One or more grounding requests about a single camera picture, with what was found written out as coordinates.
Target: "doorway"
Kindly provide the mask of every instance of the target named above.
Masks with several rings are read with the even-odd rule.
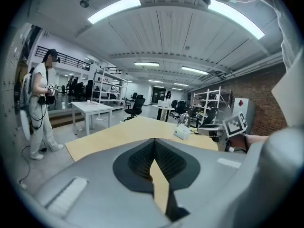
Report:
[[[164,88],[153,88],[152,103],[158,103],[165,99],[166,89]]]

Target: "ceiling light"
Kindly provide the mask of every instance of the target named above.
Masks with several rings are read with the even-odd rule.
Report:
[[[174,83],[175,85],[178,85],[178,86],[189,86],[189,85],[183,85],[183,84],[178,84],[178,83]]]
[[[120,0],[99,10],[97,13],[93,14],[87,20],[90,21],[92,24],[95,24],[99,20],[104,19],[108,16],[111,16],[123,10],[127,10],[133,7],[138,7],[140,5],[141,5],[140,0]]]
[[[163,83],[162,81],[149,80],[150,82]]]
[[[181,68],[183,70],[188,70],[188,71],[192,71],[192,72],[196,72],[196,73],[200,73],[200,74],[204,74],[204,75],[208,75],[209,74],[208,72],[201,71],[201,70],[198,70],[198,69],[194,69],[194,68],[191,68],[191,67],[182,66]]]
[[[156,66],[156,67],[159,67],[160,64],[159,63],[149,63],[149,62],[134,62],[134,64],[136,66]]]
[[[240,13],[239,11],[235,10],[234,8],[228,6],[225,3],[211,0],[211,4],[208,6],[208,9],[216,11],[232,19],[233,21],[244,27],[246,30],[248,30],[258,40],[265,35],[263,31],[261,31],[261,29],[256,26],[256,24],[253,23],[250,19],[248,19],[244,14]]]

